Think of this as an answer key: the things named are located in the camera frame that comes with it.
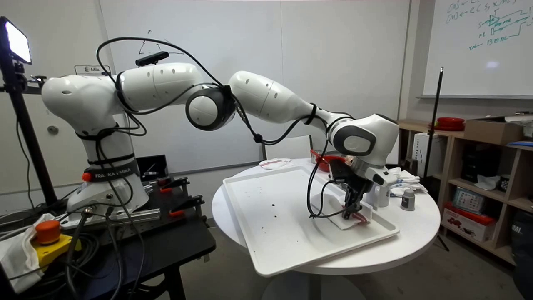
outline white table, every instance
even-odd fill
[[[310,166],[309,159],[292,161],[290,166]],[[269,172],[262,167],[252,167],[240,172],[235,177],[254,176]],[[400,209],[400,197],[390,199],[390,206],[380,209],[380,214],[400,229],[400,234],[394,239],[374,244],[370,247],[354,251],[335,259],[324,259],[297,269],[297,272],[312,276],[359,276],[372,274],[387,269],[399,267],[409,261],[414,261],[432,244],[440,229],[440,211],[430,196],[417,196],[415,212]],[[220,227],[234,242],[247,247],[247,242],[240,232],[239,222],[234,217],[229,201],[222,187],[217,191],[212,202],[212,214]]]

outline table leg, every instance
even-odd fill
[[[310,281],[310,300],[320,300],[322,299],[322,279],[320,276],[309,276]]]
[[[174,267],[165,272],[165,289],[169,292],[170,300],[185,300],[180,267]]]

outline box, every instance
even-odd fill
[[[454,211],[447,207],[444,211],[444,224],[449,229],[454,229],[457,232],[464,232],[465,236],[470,236],[472,241],[485,242],[492,239],[495,231],[495,221],[487,216],[479,216],[477,221],[465,217],[464,214],[459,214],[460,211]]]
[[[424,169],[427,164],[427,152],[429,152],[430,136],[429,134],[417,134],[414,139],[414,152],[412,159],[417,161],[419,171],[415,176],[424,177]],[[442,174],[444,171],[444,159],[445,159],[447,141],[444,137],[434,136],[432,142],[432,156],[429,166],[429,176]]]
[[[457,189],[455,196],[454,196],[454,206],[474,214],[482,214],[484,206],[485,206],[485,199],[479,194],[464,191],[464,189]]]
[[[465,139],[507,146],[515,141],[522,141],[522,127],[514,124],[505,124],[505,119],[480,119],[467,121]]]

